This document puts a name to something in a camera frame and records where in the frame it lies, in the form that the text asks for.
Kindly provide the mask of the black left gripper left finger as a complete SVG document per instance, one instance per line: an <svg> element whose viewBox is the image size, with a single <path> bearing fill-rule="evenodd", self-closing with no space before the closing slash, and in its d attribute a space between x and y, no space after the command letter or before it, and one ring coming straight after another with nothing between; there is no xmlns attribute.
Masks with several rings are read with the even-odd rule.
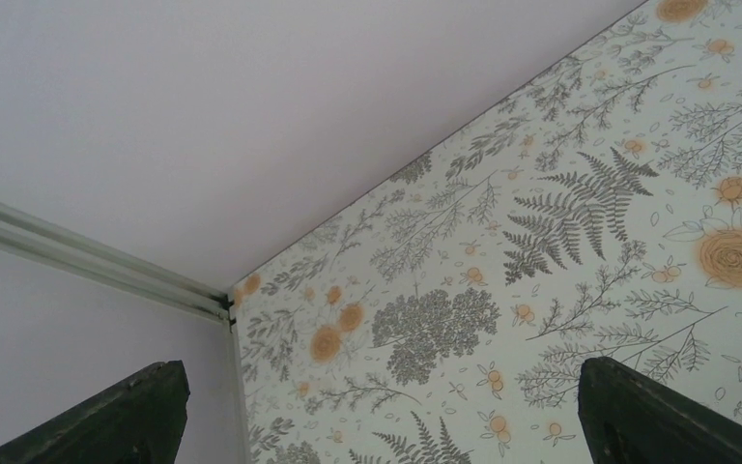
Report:
<svg viewBox="0 0 742 464"><path fill-rule="evenodd" d="M155 362L0 446L0 463L173 463L190 396L181 361Z"/></svg>

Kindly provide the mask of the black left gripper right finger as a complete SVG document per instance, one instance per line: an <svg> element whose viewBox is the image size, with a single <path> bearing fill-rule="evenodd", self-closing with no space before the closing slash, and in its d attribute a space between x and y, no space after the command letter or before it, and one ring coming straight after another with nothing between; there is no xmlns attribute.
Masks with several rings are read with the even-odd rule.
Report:
<svg viewBox="0 0 742 464"><path fill-rule="evenodd" d="M594 463L742 463L742 425L609 357L582 364L578 416Z"/></svg>

